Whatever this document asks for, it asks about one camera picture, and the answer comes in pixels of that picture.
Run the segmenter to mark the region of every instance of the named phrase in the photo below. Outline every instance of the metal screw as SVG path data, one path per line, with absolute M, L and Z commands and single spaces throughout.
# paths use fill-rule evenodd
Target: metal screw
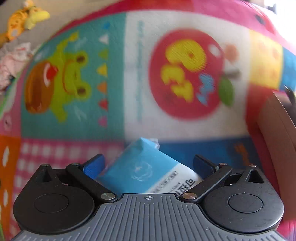
M 192 192 L 186 192 L 182 195 L 183 198 L 187 199 L 187 200 L 194 200 L 197 198 L 195 193 Z
M 115 195 L 113 193 L 106 192 L 101 195 L 101 198 L 104 200 L 112 200 L 115 198 Z

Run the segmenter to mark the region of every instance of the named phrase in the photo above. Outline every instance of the pink triangle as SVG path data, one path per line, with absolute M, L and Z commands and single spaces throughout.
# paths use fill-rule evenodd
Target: pink triangle
M 107 117 L 102 116 L 101 118 L 98 119 L 98 123 L 103 127 L 107 127 Z

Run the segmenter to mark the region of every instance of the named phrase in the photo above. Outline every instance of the blue and white packet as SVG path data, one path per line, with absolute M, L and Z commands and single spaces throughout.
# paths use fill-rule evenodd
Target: blue and white packet
M 202 181 L 193 170 L 158 148 L 158 143 L 138 139 L 98 176 L 98 182 L 118 196 L 122 193 L 176 193 L 179 196 Z

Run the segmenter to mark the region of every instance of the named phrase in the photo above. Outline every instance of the cardboard box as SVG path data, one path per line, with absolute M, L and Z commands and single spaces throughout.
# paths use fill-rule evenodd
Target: cardboard box
M 258 125 L 271 155 L 284 203 L 284 220 L 296 219 L 296 128 L 284 106 L 285 93 L 274 92 L 266 101 Z

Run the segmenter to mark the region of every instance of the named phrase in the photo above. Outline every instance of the pink checkered pattern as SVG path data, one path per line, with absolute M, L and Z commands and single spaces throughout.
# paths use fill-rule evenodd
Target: pink checkered pattern
M 123 142 L 68 142 L 38 139 L 23 139 L 17 161 L 14 190 L 14 202 L 33 173 L 43 163 L 53 169 L 65 168 L 68 164 L 84 163 L 96 154 L 104 155 L 106 163 L 113 160 L 124 149 Z M 19 227 L 11 211 L 10 238 L 18 232 Z

